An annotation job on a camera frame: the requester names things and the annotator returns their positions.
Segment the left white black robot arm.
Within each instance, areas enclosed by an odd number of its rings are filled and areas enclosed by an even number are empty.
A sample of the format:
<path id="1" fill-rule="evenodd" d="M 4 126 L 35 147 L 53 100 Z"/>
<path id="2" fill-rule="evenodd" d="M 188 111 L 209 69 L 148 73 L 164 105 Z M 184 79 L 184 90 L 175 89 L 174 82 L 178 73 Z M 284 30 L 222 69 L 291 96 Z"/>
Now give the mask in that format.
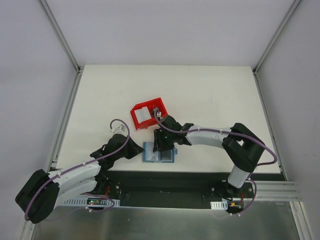
<path id="1" fill-rule="evenodd" d="M 144 149 L 131 137 L 115 133 L 109 141 L 89 155 L 89 160 L 67 169 L 35 171 L 15 197 L 24 218 L 33 224 L 45 220 L 62 202 L 77 195 L 102 194 L 107 171 L 122 158 L 130 160 Z"/>

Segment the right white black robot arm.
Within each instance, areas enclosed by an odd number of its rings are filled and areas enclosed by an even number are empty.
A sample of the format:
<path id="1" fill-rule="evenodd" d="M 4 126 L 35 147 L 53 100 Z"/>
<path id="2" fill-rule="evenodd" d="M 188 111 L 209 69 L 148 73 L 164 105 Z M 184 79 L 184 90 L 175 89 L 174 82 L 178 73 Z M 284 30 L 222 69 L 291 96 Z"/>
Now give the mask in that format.
<path id="1" fill-rule="evenodd" d="M 225 192 L 237 197 L 243 184 L 254 171 L 265 151 L 265 144 L 242 123 L 229 128 L 207 128 L 193 123 L 181 125 L 172 116 L 155 118 L 159 129 L 154 131 L 155 152 L 172 150 L 178 145 L 203 145 L 225 150 L 233 168 L 225 184 Z"/>

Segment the red plastic bin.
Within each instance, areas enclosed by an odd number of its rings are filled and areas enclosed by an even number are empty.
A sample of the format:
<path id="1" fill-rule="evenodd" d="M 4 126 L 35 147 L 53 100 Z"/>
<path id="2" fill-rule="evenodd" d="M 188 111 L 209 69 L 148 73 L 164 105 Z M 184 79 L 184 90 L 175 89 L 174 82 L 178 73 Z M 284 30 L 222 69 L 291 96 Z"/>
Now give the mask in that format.
<path id="1" fill-rule="evenodd" d="M 155 118 L 156 108 L 158 108 L 157 117 L 161 118 L 168 115 L 161 97 L 138 103 L 130 110 L 130 115 L 136 130 L 147 129 L 157 124 Z"/>

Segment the blue leather card holder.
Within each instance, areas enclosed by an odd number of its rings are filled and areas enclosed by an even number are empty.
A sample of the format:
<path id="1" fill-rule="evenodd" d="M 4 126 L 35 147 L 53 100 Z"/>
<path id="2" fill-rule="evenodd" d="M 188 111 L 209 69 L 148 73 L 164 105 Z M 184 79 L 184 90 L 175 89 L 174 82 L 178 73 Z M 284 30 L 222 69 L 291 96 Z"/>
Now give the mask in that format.
<path id="1" fill-rule="evenodd" d="M 178 150 L 174 147 L 172 150 L 153 152 L 154 143 L 144 142 L 142 154 L 143 163 L 174 163 Z"/>

